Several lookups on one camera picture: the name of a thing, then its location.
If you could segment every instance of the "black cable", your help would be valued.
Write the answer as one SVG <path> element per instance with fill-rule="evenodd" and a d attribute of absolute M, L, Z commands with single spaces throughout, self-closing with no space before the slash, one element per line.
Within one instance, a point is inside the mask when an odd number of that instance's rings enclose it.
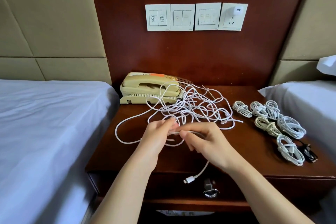
<path fill-rule="evenodd" d="M 292 139 L 292 141 L 295 142 L 300 142 L 300 146 L 296 146 L 299 151 L 304 155 L 304 158 L 306 161 L 314 163 L 317 161 L 319 158 L 317 155 L 311 150 L 312 146 L 310 144 L 305 144 L 299 139 Z"/>

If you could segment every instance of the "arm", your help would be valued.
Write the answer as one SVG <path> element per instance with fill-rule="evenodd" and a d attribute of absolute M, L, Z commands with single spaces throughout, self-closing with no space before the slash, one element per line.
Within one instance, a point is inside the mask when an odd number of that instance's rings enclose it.
<path fill-rule="evenodd" d="M 148 124 L 132 156 L 125 163 L 95 212 L 92 224 L 137 223 L 149 175 L 154 170 L 174 118 Z"/>
<path fill-rule="evenodd" d="M 233 178 L 260 224 L 313 223 L 229 144 L 215 123 L 189 123 L 176 131 L 180 131 L 190 150 L 196 149 Z M 200 132 L 206 140 L 188 131 Z"/>

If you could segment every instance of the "white cable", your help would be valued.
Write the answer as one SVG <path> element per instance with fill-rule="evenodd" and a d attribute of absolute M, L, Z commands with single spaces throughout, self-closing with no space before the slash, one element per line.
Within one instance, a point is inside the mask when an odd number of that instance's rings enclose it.
<path fill-rule="evenodd" d="M 301 139 L 307 131 L 300 123 L 289 116 L 282 116 L 277 122 L 280 129 L 295 139 Z"/>
<path fill-rule="evenodd" d="M 282 135 L 280 130 L 276 127 L 275 122 L 269 122 L 267 119 L 263 117 L 256 117 L 254 124 L 261 128 L 262 130 L 266 131 L 269 135 L 278 137 Z"/>
<path fill-rule="evenodd" d="M 267 115 L 271 120 L 277 120 L 282 116 L 280 109 L 278 108 L 278 104 L 275 101 L 268 100 L 265 107 Z"/>
<path fill-rule="evenodd" d="M 252 117 L 252 112 L 250 112 L 249 107 L 245 105 L 242 101 L 237 100 L 236 102 L 234 102 L 232 108 L 242 116 L 245 116 L 247 118 Z"/>
<path fill-rule="evenodd" d="M 278 150 L 281 155 L 288 161 L 294 163 L 297 166 L 302 166 L 305 161 L 304 155 L 298 150 L 296 144 L 288 137 L 284 135 L 278 136 L 276 139 L 276 144 L 278 145 Z"/>
<path fill-rule="evenodd" d="M 258 101 L 254 101 L 250 104 L 250 111 L 252 112 L 253 115 L 257 117 L 263 117 L 265 119 L 267 119 L 268 117 L 266 107 L 263 106 Z"/>
<path fill-rule="evenodd" d="M 154 106 L 150 106 L 149 103 L 147 103 L 149 110 L 129 117 L 123 121 L 121 121 L 116 127 L 115 127 L 115 137 L 124 144 L 133 144 L 133 143 L 138 143 L 141 141 L 137 140 L 137 141 L 133 141 L 133 142 L 124 142 L 122 141 L 118 135 L 117 135 L 117 130 L 118 127 L 120 126 L 120 124 L 124 123 L 127 120 L 130 120 L 132 118 L 135 117 L 139 117 L 145 113 L 148 113 L 151 110 L 155 110 L 155 112 L 147 119 L 147 122 L 149 123 L 151 118 L 156 115 L 158 112 L 161 112 L 161 114 L 163 115 L 162 120 L 165 120 L 169 117 L 174 117 L 176 119 L 176 122 L 179 125 L 183 125 L 186 124 L 187 122 L 187 116 L 191 116 L 191 122 L 194 121 L 194 119 L 197 122 L 201 122 L 202 119 L 205 119 L 208 122 L 217 122 L 220 121 L 221 124 L 225 124 L 228 121 L 232 121 L 232 126 L 229 128 L 219 128 L 221 130 L 227 130 L 230 128 L 233 128 L 235 126 L 235 121 L 237 122 L 243 122 L 241 120 L 235 120 L 232 117 L 233 111 L 230 107 L 229 102 L 227 101 L 226 98 L 223 97 L 223 95 L 214 89 L 207 89 L 204 86 L 203 87 L 198 87 L 194 84 L 188 84 L 186 82 L 184 82 L 184 85 L 186 85 L 185 87 L 182 87 L 179 85 L 180 90 L 183 90 L 184 94 L 181 100 L 177 100 L 176 103 L 171 104 L 171 105 L 166 105 L 164 103 L 164 101 L 162 101 L 162 98 L 164 96 L 164 94 L 166 93 L 166 91 L 169 89 L 170 86 L 176 86 L 176 84 L 170 84 L 169 86 L 166 87 L 166 90 L 161 94 L 161 90 L 162 90 L 162 86 L 160 86 L 160 97 L 151 97 L 151 98 L 156 98 L 158 101 Z M 202 89 L 205 90 L 204 94 L 200 94 L 196 88 L 198 89 Z M 217 92 L 220 97 L 219 98 L 215 98 L 211 92 Z M 210 96 L 213 99 L 210 99 L 208 97 L 206 97 L 206 94 L 210 94 Z M 217 107 L 216 103 L 221 102 L 222 100 L 225 100 L 225 102 L 227 103 L 228 107 L 229 107 L 229 111 L 227 111 L 225 108 L 223 107 Z M 161 107 L 156 109 L 156 106 L 158 104 L 161 104 Z M 165 143 L 166 146 L 179 146 L 184 142 L 184 140 L 182 140 L 180 143 L 178 144 L 168 144 Z M 192 178 L 187 178 L 190 181 L 187 183 L 192 182 L 193 180 L 195 180 L 197 177 L 199 177 L 199 175 L 201 175 L 203 173 L 203 171 L 206 169 L 206 167 L 208 166 L 209 162 L 207 162 L 207 164 L 205 165 L 205 167 L 202 169 L 202 171 L 195 176 L 191 176 Z"/>

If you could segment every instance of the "hand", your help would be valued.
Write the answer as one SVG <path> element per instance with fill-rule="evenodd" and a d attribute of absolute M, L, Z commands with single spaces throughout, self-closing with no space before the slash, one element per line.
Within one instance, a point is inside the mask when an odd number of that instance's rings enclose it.
<path fill-rule="evenodd" d="M 233 168 L 243 157 L 230 145 L 213 122 L 194 122 L 180 126 L 175 131 L 186 141 L 189 149 L 201 153 L 208 161 L 224 171 Z M 205 140 L 189 131 L 200 132 Z"/>
<path fill-rule="evenodd" d="M 154 170 L 158 162 L 159 153 L 166 143 L 167 136 L 178 126 L 175 118 L 149 123 L 134 154 L 149 161 L 150 168 Z"/>

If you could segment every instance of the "power outlet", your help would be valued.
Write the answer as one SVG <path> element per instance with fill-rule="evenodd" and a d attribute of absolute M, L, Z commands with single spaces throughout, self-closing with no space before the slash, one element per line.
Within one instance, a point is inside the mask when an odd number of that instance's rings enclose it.
<path fill-rule="evenodd" d="M 241 31 L 247 4 L 223 3 L 218 30 Z"/>

